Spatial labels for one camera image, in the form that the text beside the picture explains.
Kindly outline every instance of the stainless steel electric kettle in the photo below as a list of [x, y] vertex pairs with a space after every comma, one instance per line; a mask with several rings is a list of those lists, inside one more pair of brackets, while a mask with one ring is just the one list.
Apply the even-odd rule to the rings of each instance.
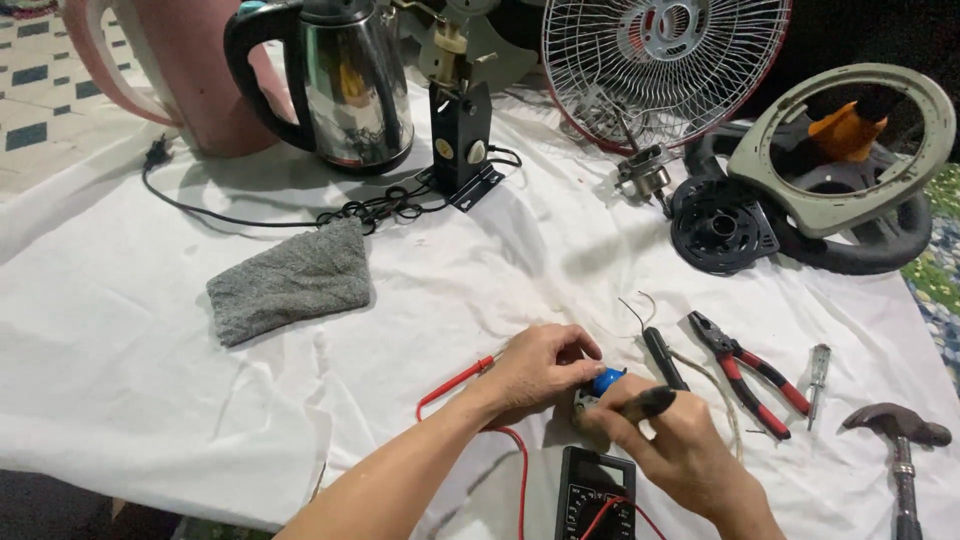
[[[240, 92], [271, 131], [336, 170], [376, 175], [400, 165], [413, 144], [396, 32], [394, 8], [374, 0], [244, 2], [224, 49]], [[283, 42], [299, 124], [271, 108], [247, 60], [272, 39]]]

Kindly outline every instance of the pink jug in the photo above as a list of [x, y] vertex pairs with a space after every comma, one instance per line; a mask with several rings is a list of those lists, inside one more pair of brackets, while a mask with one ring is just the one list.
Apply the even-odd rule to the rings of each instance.
[[[63, 24], [93, 83], [118, 106], [181, 128], [191, 147], [234, 158], [278, 141], [257, 119], [227, 68], [224, 26], [239, 0], [67, 0]], [[101, 30], [112, 8], [159, 102], [134, 90], [110, 56]], [[250, 53], [257, 81], [280, 115], [294, 114], [263, 46]]]

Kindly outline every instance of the white sheet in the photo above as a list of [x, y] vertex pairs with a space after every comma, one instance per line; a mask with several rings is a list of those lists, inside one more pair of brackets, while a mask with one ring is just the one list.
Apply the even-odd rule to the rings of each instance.
[[[411, 92], [418, 140], [394, 181], [430, 160], [426, 96]], [[807, 377], [810, 348], [831, 346], [813, 433], [748, 376], [794, 437], [776, 444], [744, 433], [746, 465], [788, 537], [888, 538], [888, 446], [839, 423], [861, 405], [893, 401], [960, 433], [960, 404], [900, 277], [834, 276], [786, 258], [731, 278], [697, 272], [673, 252], [659, 209], [608, 207], [595, 194], [612, 159], [545, 127], [551, 114], [497, 114], [492, 142], [518, 150], [524, 167], [469, 214], [447, 209], [368, 237], [369, 307], [231, 351], [212, 338], [205, 281], [295, 231], [207, 226], [150, 196], [135, 169], [153, 133], [14, 200], [0, 209], [0, 459], [112, 496], [275, 528], [308, 500], [324, 458], [329, 485], [409, 427], [422, 395], [530, 323], [580, 323], [610, 366], [651, 376], [632, 340], [617, 337], [638, 328], [616, 297], [644, 309], [634, 292], [642, 289], [657, 299], [666, 341], [718, 376], [683, 322], [692, 309], [794, 381]], [[674, 185], [685, 176], [678, 162], [671, 172]], [[282, 145], [197, 161], [179, 144], [151, 181], [184, 202], [277, 221], [385, 184], [328, 185], [332, 176]], [[680, 369], [729, 437], [716, 390]], [[739, 414], [742, 427], [755, 426]], [[527, 537], [549, 537], [556, 460], [576, 439], [549, 413], [518, 431], [532, 451]], [[917, 449], [914, 463], [924, 533], [951, 538], [960, 454]], [[514, 537], [518, 466], [507, 437], [479, 435], [415, 537]], [[668, 538], [716, 536], [638, 478], [638, 501]]]

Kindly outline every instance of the person's right hand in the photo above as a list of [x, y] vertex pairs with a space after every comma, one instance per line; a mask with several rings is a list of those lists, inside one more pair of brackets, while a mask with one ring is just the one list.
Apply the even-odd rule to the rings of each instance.
[[650, 481], [718, 528], [725, 519], [742, 517], [749, 508], [769, 512], [763, 488], [724, 445], [701, 398], [677, 392], [670, 408], [650, 419], [657, 432], [650, 440], [616, 412], [656, 385], [633, 374], [624, 375], [607, 389], [596, 407], [584, 413], [582, 421], [605, 431]]

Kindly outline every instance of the gray cloth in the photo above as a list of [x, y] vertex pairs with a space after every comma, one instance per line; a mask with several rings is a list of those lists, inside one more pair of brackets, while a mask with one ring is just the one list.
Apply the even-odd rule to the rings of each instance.
[[358, 218], [298, 234], [206, 283], [220, 342], [370, 303], [370, 270]]

